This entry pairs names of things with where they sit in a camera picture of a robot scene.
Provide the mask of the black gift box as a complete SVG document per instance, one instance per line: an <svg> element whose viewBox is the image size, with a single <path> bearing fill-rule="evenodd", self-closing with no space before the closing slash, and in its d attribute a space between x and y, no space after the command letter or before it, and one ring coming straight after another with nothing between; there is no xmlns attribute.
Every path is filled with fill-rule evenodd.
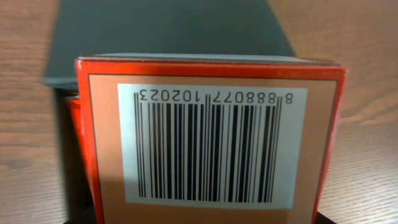
<svg viewBox="0 0 398 224"><path fill-rule="evenodd" d="M62 0L43 81L76 90L74 62L106 53L293 56L265 0Z"/></svg>

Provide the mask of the red orange box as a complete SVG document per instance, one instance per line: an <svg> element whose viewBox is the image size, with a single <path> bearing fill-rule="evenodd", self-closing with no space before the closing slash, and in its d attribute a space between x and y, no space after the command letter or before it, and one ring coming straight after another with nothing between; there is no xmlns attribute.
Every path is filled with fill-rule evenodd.
<svg viewBox="0 0 398 224"><path fill-rule="evenodd" d="M75 69L95 223L316 222L341 65L103 54Z"/></svg>

